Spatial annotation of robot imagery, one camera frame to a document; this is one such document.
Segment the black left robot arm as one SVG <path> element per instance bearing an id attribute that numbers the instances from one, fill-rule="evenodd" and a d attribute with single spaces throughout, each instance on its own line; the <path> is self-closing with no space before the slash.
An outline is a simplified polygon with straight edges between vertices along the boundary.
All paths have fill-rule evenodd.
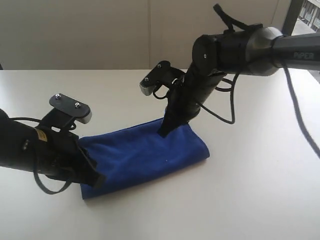
<path id="1" fill-rule="evenodd" d="M 106 177 L 72 132 L 32 127 L 0 112 L 1 167 L 33 172 L 49 179 L 99 188 Z"/>

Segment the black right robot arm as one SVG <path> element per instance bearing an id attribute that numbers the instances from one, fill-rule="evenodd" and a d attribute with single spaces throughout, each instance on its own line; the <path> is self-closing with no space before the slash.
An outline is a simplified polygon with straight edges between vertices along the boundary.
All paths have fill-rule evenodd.
<path id="1" fill-rule="evenodd" d="M 192 62 L 169 95 L 157 133 L 166 137 L 195 118 L 227 74 L 271 76 L 284 67 L 319 70 L 320 35 L 284 36 L 274 27 L 262 27 L 198 37 Z"/>

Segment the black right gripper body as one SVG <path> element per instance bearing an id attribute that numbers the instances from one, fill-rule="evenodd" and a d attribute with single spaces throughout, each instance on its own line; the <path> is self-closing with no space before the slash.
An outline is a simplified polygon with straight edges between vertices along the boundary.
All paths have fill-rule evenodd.
<path id="1" fill-rule="evenodd" d="M 224 76 L 222 71 L 204 75 L 191 64 L 182 83 L 169 93 L 163 121 L 171 125 L 184 125 L 195 118 L 200 112 L 200 104 L 207 100 Z"/>

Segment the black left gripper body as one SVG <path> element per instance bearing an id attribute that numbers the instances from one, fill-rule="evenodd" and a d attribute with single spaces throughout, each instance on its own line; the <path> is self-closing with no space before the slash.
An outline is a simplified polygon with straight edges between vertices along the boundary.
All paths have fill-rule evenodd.
<path id="1" fill-rule="evenodd" d="M 79 137 L 71 132 L 57 132 L 38 126 L 35 150 L 36 172 L 59 181 L 98 185 L 97 162 L 80 146 Z"/>

